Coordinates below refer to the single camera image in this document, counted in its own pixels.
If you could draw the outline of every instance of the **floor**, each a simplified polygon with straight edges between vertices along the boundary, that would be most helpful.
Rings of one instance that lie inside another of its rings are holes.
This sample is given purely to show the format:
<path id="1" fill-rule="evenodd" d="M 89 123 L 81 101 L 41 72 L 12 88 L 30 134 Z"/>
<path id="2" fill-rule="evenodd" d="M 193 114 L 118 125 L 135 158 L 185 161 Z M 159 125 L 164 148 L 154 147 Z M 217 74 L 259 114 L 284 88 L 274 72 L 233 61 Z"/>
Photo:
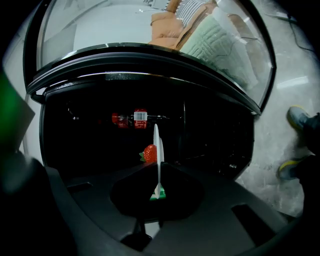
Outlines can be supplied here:
<path id="1" fill-rule="evenodd" d="M 297 216 L 303 207 L 302 188 L 297 180 L 278 180 L 276 171 L 286 160 L 309 154 L 302 137 L 288 124 L 286 114 L 291 105 L 302 105 L 311 115 L 320 110 L 319 61 L 312 52 L 296 45 L 287 21 L 269 16 L 280 10 L 276 4 L 271 0 L 253 0 L 253 3 L 269 30 L 276 54 L 277 72 L 265 110 L 255 121 L 252 162 L 237 182 L 274 209 Z M 293 26 L 299 44 L 310 48 L 299 27 Z M 21 65 L 23 40 L 23 35 L 16 38 L 2 62 L 5 72 L 22 98 L 26 95 Z M 41 161 L 40 105 L 33 100 L 29 100 L 28 104 L 36 115 L 27 131 L 25 146 L 30 156 Z"/>

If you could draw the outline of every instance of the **black rim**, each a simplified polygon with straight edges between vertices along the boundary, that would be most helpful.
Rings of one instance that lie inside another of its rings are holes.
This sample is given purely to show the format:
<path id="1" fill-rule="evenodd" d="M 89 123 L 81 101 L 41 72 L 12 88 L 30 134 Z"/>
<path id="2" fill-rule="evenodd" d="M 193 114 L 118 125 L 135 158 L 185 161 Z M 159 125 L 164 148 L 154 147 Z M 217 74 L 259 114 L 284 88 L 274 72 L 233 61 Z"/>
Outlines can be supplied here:
<path id="1" fill-rule="evenodd" d="M 223 95 L 244 104 L 260 114 L 258 105 L 235 84 L 220 75 L 209 72 L 210 68 L 190 64 L 191 59 L 183 57 L 183 61 L 171 57 L 139 52 L 108 52 L 90 55 L 59 65 L 34 80 L 27 88 L 27 93 L 34 94 L 40 88 L 69 80 L 82 75 L 108 72 L 136 72 L 153 74 L 167 78 L 175 78 L 215 89 Z"/>
<path id="2" fill-rule="evenodd" d="M 214 75 L 215 77 L 225 81 L 227 84 L 230 84 L 233 88 L 237 91 L 245 94 L 246 92 L 235 82 L 232 82 L 230 78 L 228 78 L 223 73 L 217 72 L 212 70 L 208 67 L 203 61 L 192 57 L 188 54 L 183 52 L 169 49 L 166 47 L 161 47 L 157 45 L 151 45 L 146 43 L 132 43 L 132 42 L 122 42 L 122 43 L 109 43 L 106 44 L 99 44 L 90 47 L 86 47 L 72 53 L 68 53 L 68 57 L 62 57 L 52 61 L 51 63 L 47 64 L 43 68 L 41 68 L 37 74 L 34 76 L 33 81 L 35 82 L 37 79 L 43 78 L 45 74 L 49 73 L 54 68 L 57 68 L 63 64 L 71 63 L 71 61 L 79 60 L 83 57 L 90 57 L 97 54 L 107 54 L 107 53 L 128 53 L 128 54 L 152 54 L 156 57 L 167 57 L 172 60 L 177 60 L 187 65 L 192 65 L 195 68 L 204 70 L 207 73 Z M 34 82 L 29 84 L 29 87 L 34 87 Z"/>
<path id="3" fill-rule="evenodd" d="M 23 46 L 23 77 L 26 89 L 34 80 L 34 75 L 37 73 L 37 43 L 39 31 L 50 3 L 51 0 L 43 0 L 39 4 L 25 35 Z"/>
<path id="4" fill-rule="evenodd" d="M 39 141 L 40 141 L 40 152 L 41 152 L 41 157 L 42 157 L 42 162 L 44 166 L 47 165 L 47 159 L 46 159 L 46 154 L 45 154 L 45 141 L 44 141 L 44 121 L 45 121 L 45 112 L 46 112 L 46 104 L 41 105 L 41 110 L 40 110 L 40 121 L 39 121 Z"/>
<path id="5" fill-rule="evenodd" d="M 270 77 L 269 77 L 269 84 L 264 90 L 262 99 L 259 103 L 260 111 L 262 112 L 266 107 L 267 101 L 269 99 L 269 96 L 275 81 L 276 70 L 277 70 L 275 50 L 274 50 L 269 32 L 267 30 L 267 27 L 262 17 L 260 16 L 257 8 L 255 7 L 255 5 L 250 0 L 241 0 L 241 2 L 240 1 L 238 2 L 245 7 L 244 9 L 247 10 L 248 13 L 250 13 L 250 16 L 252 17 L 253 22 L 259 28 L 259 31 L 261 32 L 262 38 L 265 42 L 265 46 L 268 49 L 270 62 L 272 65 L 272 68 L 270 71 Z"/>

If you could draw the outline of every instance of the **barcode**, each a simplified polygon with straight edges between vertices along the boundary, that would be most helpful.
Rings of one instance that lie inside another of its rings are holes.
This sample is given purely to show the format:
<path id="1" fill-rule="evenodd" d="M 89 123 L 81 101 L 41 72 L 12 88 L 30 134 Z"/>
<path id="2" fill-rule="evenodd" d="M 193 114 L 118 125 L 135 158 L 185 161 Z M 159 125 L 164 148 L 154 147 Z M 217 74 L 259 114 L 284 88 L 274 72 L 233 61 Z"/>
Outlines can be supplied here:
<path id="1" fill-rule="evenodd" d="M 133 119 L 135 121 L 147 121 L 148 119 L 147 112 L 134 112 Z"/>

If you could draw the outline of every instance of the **bottle label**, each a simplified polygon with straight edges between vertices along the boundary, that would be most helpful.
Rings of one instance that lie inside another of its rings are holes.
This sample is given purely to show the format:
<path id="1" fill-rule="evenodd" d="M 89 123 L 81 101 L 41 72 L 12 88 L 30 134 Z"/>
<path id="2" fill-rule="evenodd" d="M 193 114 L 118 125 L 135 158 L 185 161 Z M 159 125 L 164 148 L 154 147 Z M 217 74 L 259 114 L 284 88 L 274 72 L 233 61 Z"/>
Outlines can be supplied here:
<path id="1" fill-rule="evenodd" d="M 148 114 L 145 108 L 136 108 L 133 115 L 134 128 L 135 129 L 146 129 Z"/>

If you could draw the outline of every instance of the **person's foot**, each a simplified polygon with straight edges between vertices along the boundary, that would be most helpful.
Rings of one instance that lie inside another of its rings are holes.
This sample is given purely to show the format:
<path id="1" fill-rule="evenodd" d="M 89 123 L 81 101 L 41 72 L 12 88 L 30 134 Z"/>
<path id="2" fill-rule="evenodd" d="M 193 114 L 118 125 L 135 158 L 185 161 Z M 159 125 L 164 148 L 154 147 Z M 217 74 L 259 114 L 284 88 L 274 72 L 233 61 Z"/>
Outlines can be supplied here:
<path id="1" fill-rule="evenodd" d="M 309 114 L 299 105 L 293 105 L 288 110 L 288 121 L 296 129 L 303 130 Z"/>
<path id="2" fill-rule="evenodd" d="M 296 167 L 303 160 L 289 160 L 284 162 L 278 169 L 277 175 L 282 180 L 293 180 L 297 179 Z"/>

